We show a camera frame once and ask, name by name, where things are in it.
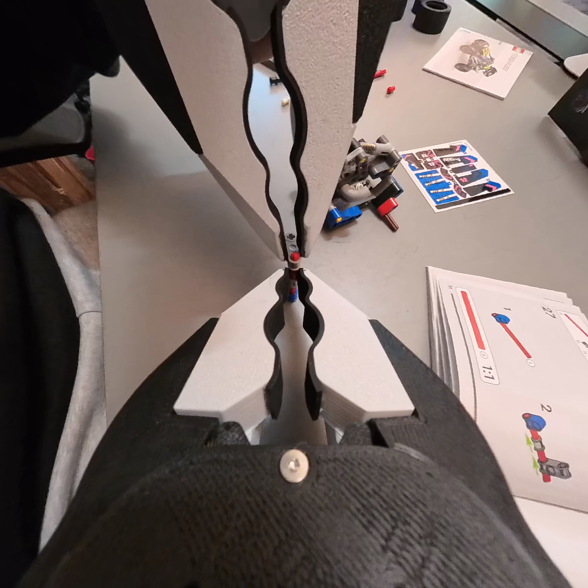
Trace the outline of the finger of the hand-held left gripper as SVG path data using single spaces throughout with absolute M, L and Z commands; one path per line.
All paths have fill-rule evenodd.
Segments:
M 237 14 L 212 1 L 145 3 L 202 162 L 263 243 L 284 261 L 283 229 L 269 202 L 268 164 L 249 126 L 251 53 Z
M 353 122 L 358 1 L 278 1 L 275 57 L 293 101 L 290 163 L 298 248 L 308 258 L 339 180 Z

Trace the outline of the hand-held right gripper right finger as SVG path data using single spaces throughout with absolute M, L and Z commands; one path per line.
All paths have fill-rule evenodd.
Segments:
M 368 316 L 301 269 L 303 328 L 312 340 L 305 401 L 313 420 L 371 420 L 415 409 Z

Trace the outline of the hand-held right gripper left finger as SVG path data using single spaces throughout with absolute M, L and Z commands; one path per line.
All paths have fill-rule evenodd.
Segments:
M 277 419 L 283 374 L 275 342 L 285 325 L 289 270 L 281 269 L 224 311 L 174 410 L 217 419 Z

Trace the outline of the grey and blue lego chassis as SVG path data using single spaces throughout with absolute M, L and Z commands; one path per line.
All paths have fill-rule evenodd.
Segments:
M 400 163 L 399 152 L 385 136 L 379 136 L 375 142 L 352 139 L 327 211 L 325 228 L 346 226 L 371 208 L 393 232 L 398 231 L 392 212 L 398 207 L 403 188 L 393 173 Z

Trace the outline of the closed lego instruction booklet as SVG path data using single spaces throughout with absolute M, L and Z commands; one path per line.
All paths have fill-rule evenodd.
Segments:
M 528 48 L 461 27 L 423 71 L 504 100 L 532 56 Z

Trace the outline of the open lego instruction booklet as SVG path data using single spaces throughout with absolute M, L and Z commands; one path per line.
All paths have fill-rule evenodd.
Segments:
M 426 268 L 433 371 L 511 493 L 587 513 L 587 316 L 564 293 Z

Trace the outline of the lego sticker sheet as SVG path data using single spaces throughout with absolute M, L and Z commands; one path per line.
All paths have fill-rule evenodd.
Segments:
M 466 139 L 399 154 L 401 164 L 435 212 L 514 194 Z

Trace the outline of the person's left hand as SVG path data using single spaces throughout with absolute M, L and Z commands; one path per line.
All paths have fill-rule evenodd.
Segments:
M 273 60 L 270 29 L 261 39 L 251 41 L 249 47 L 251 52 L 251 60 L 253 63 L 263 63 Z

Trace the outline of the wooden panel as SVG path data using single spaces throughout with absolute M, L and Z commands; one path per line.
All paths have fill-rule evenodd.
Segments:
M 93 165 L 77 156 L 2 168 L 1 187 L 40 202 L 53 215 L 96 199 Z

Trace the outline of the black cardboard box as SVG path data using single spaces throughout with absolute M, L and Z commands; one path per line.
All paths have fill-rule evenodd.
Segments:
M 587 70 L 572 84 L 548 115 L 587 166 Z

